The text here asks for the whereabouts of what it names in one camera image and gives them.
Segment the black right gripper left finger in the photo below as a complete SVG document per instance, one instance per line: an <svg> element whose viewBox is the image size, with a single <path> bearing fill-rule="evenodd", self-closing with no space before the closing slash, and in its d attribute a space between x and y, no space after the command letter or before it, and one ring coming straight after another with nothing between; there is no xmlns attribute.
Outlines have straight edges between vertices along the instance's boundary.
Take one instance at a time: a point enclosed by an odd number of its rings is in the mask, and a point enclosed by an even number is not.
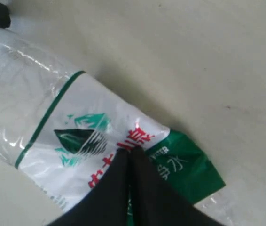
<svg viewBox="0 0 266 226"><path fill-rule="evenodd" d="M126 226L128 209L128 151L118 149L95 187L50 226Z"/></svg>

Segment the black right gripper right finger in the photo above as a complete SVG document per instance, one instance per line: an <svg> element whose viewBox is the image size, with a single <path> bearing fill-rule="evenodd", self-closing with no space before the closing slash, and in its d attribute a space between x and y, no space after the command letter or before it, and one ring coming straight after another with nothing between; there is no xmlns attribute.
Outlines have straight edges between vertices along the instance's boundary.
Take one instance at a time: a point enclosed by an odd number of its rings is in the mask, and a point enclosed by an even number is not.
<svg viewBox="0 0 266 226"><path fill-rule="evenodd" d="M218 226L180 196L150 162L141 147L128 156L133 222L136 226Z"/></svg>

